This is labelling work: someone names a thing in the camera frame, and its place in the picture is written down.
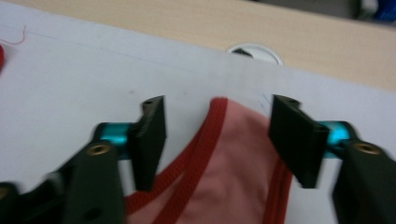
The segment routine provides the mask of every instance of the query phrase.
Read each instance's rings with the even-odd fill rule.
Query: pink fabric
[[[154,191],[127,199],[134,206],[128,223],[282,223],[291,175],[268,125],[238,103],[212,101],[200,132],[159,175]]]

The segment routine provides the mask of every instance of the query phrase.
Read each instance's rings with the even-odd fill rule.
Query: wooden surface
[[[287,66],[396,91],[396,29],[238,0],[8,0],[225,50],[264,44]]]

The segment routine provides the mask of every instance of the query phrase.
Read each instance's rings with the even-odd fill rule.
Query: round hole
[[[357,150],[367,153],[367,154],[372,154],[372,155],[378,155],[381,153],[381,151],[374,146],[364,144],[364,143],[357,143],[354,146]]]
[[[87,212],[84,213],[84,215],[82,215],[82,219],[85,221],[93,221],[97,218],[99,218],[99,216],[102,215],[102,209],[98,208],[98,207],[94,207],[90,210],[88,210]]]
[[[95,153],[102,152],[103,150],[104,150],[103,147],[96,147],[96,148],[93,149],[93,151],[94,151]]]
[[[90,156],[98,156],[107,153],[109,150],[110,150],[110,146],[98,145],[88,148],[87,153]]]
[[[9,188],[6,187],[0,188],[0,200],[5,198],[8,195],[8,193],[9,193]]]

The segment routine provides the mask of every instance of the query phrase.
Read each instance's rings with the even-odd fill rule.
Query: red fabric edge
[[[285,223],[292,173],[282,159],[278,159],[268,191],[263,224]]]
[[[209,112],[200,131],[185,150],[157,176],[153,191],[139,191],[126,197],[128,215],[158,197],[185,171],[175,192],[154,223],[174,223],[177,221],[204,173],[218,142],[226,114],[227,102],[228,100],[225,98],[216,98],[211,101]]]
[[[3,47],[1,47],[0,45],[0,69],[1,67],[3,67],[3,63],[4,63],[4,50]]]

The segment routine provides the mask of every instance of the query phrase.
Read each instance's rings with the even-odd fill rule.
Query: cyan metal part
[[[342,121],[319,121],[318,123],[330,129],[329,137],[327,139],[327,149],[323,158],[339,158],[339,155],[343,150],[341,143],[351,138],[349,129]]]
[[[119,150],[119,160],[129,160],[127,152],[128,130],[132,123],[107,123],[102,130],[100,140],[109,141]]]

